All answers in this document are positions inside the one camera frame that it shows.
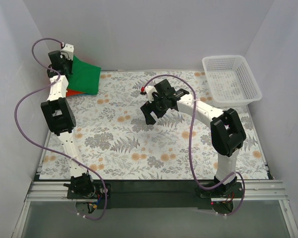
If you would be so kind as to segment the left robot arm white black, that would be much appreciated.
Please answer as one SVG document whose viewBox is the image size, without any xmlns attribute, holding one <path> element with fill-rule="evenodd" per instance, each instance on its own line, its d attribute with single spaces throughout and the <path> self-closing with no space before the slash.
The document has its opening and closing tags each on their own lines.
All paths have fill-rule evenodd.
<svg viewBox="0 0 298 238">
<path fill-rule="evenodd" d="M 74 194 L 90 198 L 95 194 L 93 180 L 82 161 L 75 143 L 75 116 L 66 100 L 67 77 L 72 73 L 73 60 L 66 51 L 52 51 L 48 53 L 51 64 L 47 70 L 50 88 L 47 101 L 41 103 L 41 109 L 49 130 L 54 133 L 62 144 L 64 153 L 70 156 L 70 183 L 64 184 Z"/>
</svg>

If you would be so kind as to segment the green t shirt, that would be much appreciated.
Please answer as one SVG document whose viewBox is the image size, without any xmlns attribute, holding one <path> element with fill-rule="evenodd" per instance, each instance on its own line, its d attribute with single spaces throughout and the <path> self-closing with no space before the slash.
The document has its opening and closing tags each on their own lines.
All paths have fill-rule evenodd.
<svg viewBox="0 0 298 238">
<path fill-rule="evenodd" d="M 83 62 L 74 56 L 72 74 L 68 78 L 68 89 L 88 95 L 97 95 L 100 73 L 100 67 Z"/>
</svg>

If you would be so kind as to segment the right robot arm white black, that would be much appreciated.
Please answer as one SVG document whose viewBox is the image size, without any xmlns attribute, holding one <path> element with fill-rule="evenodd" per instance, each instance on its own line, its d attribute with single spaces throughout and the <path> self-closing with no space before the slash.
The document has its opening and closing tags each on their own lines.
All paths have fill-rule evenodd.
<svg viewBox="0 0 298 238">
<path fill-rule="evenodd" d="M 237 111 L 214 108 L 198 101 L 193 92 L 175 90 L 167 79 L 155 86 L 142 87 L 141 94 L 148 98 L 141 106 L 147 125 L 154 125 L 155 117 L 159 119 L 172 109 L 190 115 L 192 120 L 197 119 L 210 128 L 212 146 L 218 153 L 218 168 L 213 183 L 198 186 L 220 196 L 231 193 L 237 180 L 237 156 L 246 139 Z"/>
</svg>

